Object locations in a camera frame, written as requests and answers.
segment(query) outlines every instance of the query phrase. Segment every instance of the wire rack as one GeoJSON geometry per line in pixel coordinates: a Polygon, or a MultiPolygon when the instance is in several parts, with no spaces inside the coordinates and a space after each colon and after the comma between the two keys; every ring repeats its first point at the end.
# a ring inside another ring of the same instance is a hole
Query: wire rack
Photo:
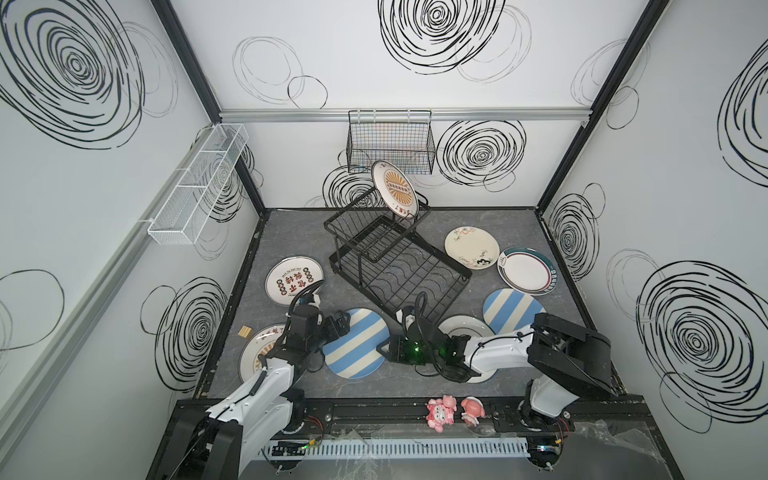
{"type": "Polygon", "coordinates": [[[379,160],[404,174],[432,174],[436,152],[429,110],[349,111],[346,162],[351,174],[379,160]]]}
{"type": "Polygon", "coordinates": [[[413,305],[420,292],[426,292],[425,318],[436,324],[469,283],[472,271],[416,232],[405,230],[389,222],[388,217],[379,217],[369,228],[362,229],[352,243],[344,244],[336,237],[331,267],[392,318],[404,306],[413,305]],[[404,237],[378,261],[370,261],[353,249],[353,245],[365,243],[366,237],[387,238],[386,232],[402,233],[404,237]]]}
{"type": "Polygon", "coordinates": [[[160,245],[192,245],[230,179],[248,141],[242,124],[218,124],[152,220],[147,232],[160,245]]]}
{"type": "Polygon", "coordinates": [[[413,218],[402,218],[387,207],[364,207],[384,204],[379,191],[371,187],[326,220],[325,228],[356,253],[378,262],[429,215],[429,201],[418,192],[416,195],[421,197],[419,212],[413,218]]]}

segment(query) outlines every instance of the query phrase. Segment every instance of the toy figurine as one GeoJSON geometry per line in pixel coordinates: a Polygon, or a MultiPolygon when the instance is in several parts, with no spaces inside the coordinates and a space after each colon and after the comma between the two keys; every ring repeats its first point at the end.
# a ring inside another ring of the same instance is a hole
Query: toy figurine
{"type": "Polygon", "coordinates": [[[464,412],[462,412],[462,420],[467,422],[467,425],[477,426],[480,424],[480,422],[478,422],[478,417],[485,416],[485,409],[482,408],[482,402],[473,396],[468,396],[462,400],[462,408],[464,409],[464,412]]]}
{"type": "Polygon", "coordinates": [[[456,411],[456,399],[450,395],[444,395],[441,399],[430,399],[427,404],[429,415],[427,425],[442,433],[444,424],[453,425],[453,413],[456,411]]]}

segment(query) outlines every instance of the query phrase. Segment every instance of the pink figurine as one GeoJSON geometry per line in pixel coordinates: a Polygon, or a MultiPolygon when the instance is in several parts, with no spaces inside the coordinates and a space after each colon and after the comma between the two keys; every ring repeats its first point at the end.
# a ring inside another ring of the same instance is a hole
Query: pink figurine
{"type": "Polygon", "coordinates": [[[427,425],[442,433],[444,424],[453,425],[453,412],[456,411],[456,399],[450,395],[444,395],[441,399],[431,399],[427,404],[429,415],[427,425]]]}
{"type": "Polygon", "coordinates": [[[464,409],[464,412],[462,412],[462,420],[467,422],[468,425],[479,425],[480,422],[478,422],[478,417],[485,416],[485,409],[482,408],[482,402],[473,396],[468,396],[462,400],[462,408],[464,409]]]}

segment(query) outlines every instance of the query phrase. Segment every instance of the black frame post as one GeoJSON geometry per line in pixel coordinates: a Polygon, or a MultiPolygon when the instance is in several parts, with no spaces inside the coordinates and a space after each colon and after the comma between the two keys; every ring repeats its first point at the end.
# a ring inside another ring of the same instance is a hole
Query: black frame post
{"type": "MultiPolygon", "coordinates": [[[[170,4],[170,0],[151,0],[151,2],[152,6],[154,6],[154,10],[157,12],[157,16],[160,18],[160,21],[165,28],[165,33],[168,35],[168,38],[170,38],[170,43],[173,44],[177,55],[179,55],[179,60],[181,60],[181,64],[184,66],[184,70],[187,72],[187,76],[192,82],[192,86],[197,92],[197,96],[200,98],[203,108],[205,108],[205,111],[208,114],[208,118],[215,124],[220,123],[221,108],[219,107],[219,102],[216,100],[214,91],[211,90],[208,80],[205,78],[203,69],[192,50],[189,38],[187,38],[187,34],[184,33],[181,22],[176,16],[174,7],[170,4]]],[[[237,163],[235,163],[235,171],[237,172],[240,181],[243,183],[243,187],[245,187],[245,191],[248,193],[251,203],[253,203],[253,208],[256,209],[259,217],[265,218],[267,210],[264,206],[264,202],[261,199],[261,195],[259,195],[256,184],[253,182],[253,177],[250,176],[248,167],[241,159],[238,159],[237,163]]]]}
{"type": "Polygon", "coordinates": [[[578,158],[581,150],[586,145],[587,140],[592,135],[592,132],[597,127],[598,122],[603,116],[605,109],[611,103],[616,90],[621,86],[621,82],[624,81],[624,77],[632,67],[635,58],[640,54],[640,50],[645,45],[645,41],[650,36],[650,33],[654,30],[656,23],[661,18],[661,14],[664,13],[664,9],[669,5],[670,0],[650,0],[643,10],[643,14],[640,16],[640,20],[634,26],[632,34],[627,39],[627,43],[624,44],[624,49],[619,54],[619,58],[616,60],[614,67],[611,69],[611,73],[603,83],[603,87],[600,89],[600,93],[594,99],[592,104],[592,115],[589,117],[589,122],[579,129],[571,141],[571,145],[565,151],[563,160],[558,165],[558,169],[555,171],[552,179],[549,181],[544,194],[541,195],[541,199],[538,201],[536,207],[537,212],[541,215],[544,210],[547,209],[552,202],[555,194],[571,170],[574,162],[578,158]]]}

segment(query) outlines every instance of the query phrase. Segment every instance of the plate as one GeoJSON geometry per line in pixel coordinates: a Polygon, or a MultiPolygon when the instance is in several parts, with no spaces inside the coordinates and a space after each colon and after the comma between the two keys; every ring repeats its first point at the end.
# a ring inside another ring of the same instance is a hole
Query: plate
{"type": "Polygon", "coordinates": [[[377,161],[371,167],[373,184],[387,207],[400,217],[413,218],[419,212],[419,200],[408,178],[394,165],[377,161]]]}
{"type": "Polygon", "coordinates": [[[498,272],[507,285],[529,295],[544,295],[558,284],[558,271],[552,262],[531,248],[504,250],[498,256],[498,272]]]}
{"type": "MultiPolygon", "coordinates": [[[[469,336],[493,336],[494,333],[491,330],[491,328],[488,325],[485,325],[485,323],[480,320],[476,319],[473,316],[469,315],[454,315],[450,316],[447,319],[440,322],[440,325],[438,326],[441,332],[443,332],[447,336],[459,336],[459,335],[469,335],[469,336]]],[[[495,370],[492,372],[486,372],[483,373],[480,376],[473,376],[469,380],[467,380],[467,383],[480,383],[484,382],[487,379],[490,379],[493,374],[496,373],[495,370]]]]}
{"type": "Polygon", "coordinates": [[[268,326],[256,335],[252,336],[245,344],[243,352],[240,354],[240,381],[245,382],[254,373],[261,370],[259,354],[266,355],[272,347],[275,346],[277,339],[283,335],[285,324],[268,326]]]}
{"type": "Polygon", "coordinates": [[[533,296],[511,288],[502,288],[485,299],[482,318],[493,333],[501,335],[531,325],[533,317],[544,311],[544,307],[533,296]]]}
{"type": "Polygon", "coordinates": [[[278,305],[290,305],[298,292],[323,279],[323,268],[309,257],[288,257],[266,276],[266,294],[278,305]]]}
{"type": "Polygon", "coordinates": [[[482,270],[496,263],[499,249],[496,239],[485,230],[459,227],[445,238],[445,252],[467,268],[482,270]]]}
{"type": "Polygon", "coordinates": [[[367,308],[346,311],[349,314],[349,333],[323,346],[326,365],[345,379],[361,379],[375,372],[384,357],[376,346],[389,338],[386,322],[367,308]]]}

